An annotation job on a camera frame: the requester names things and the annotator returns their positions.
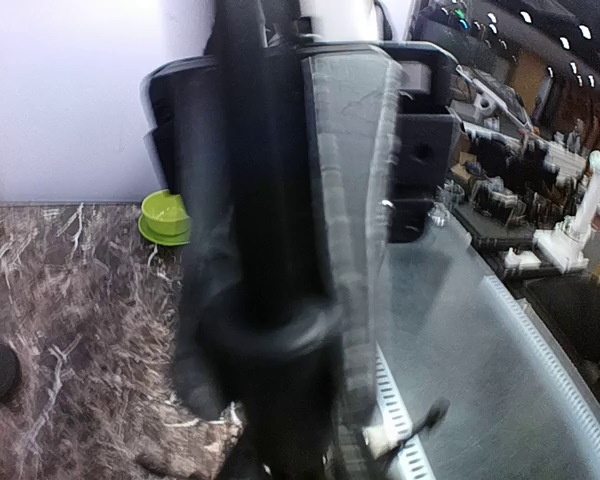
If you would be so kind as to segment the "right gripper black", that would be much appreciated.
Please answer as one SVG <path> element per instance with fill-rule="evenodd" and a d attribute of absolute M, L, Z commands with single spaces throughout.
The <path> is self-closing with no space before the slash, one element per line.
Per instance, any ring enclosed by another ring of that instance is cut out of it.
<path fill-rule="evenodd" d="M 424 234 L 461 133 L 450 109 L 457 59 L 430 42 L 381 48 L 386 53 L 371 44 L 319 44 L 302 60 L 321 269 L 339 310 L 338 411 L 352 427 L 366 424 L 375 405 L 392 166 L 396 159 L 389 241 L 411 243 Z"/>

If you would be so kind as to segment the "green bowl on saucer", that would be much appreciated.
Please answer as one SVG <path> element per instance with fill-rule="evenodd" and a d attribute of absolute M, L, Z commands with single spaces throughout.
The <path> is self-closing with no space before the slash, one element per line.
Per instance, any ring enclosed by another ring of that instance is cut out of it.
<path fill-rule="evenodd" d="M 180 195 L 160 190 L 141 203 L 138 230 L 148 241 L 162 246 L 186 245 L 190 239 L 191 219 Z"/>

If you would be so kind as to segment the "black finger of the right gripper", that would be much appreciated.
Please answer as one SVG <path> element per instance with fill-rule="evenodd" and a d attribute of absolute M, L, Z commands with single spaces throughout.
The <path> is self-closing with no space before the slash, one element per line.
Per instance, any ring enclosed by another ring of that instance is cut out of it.
<path fill-rule="evenodd" d="M 218 419 L 231 401 L 219 378 L 217 350 L 204 334 L 211 300 L 235 261 L 219 87 L 210 56 L 169 62 L 143 81 L 156 167 L 189 217 L 172 383 L 184 406 L 203 420 Z"/>

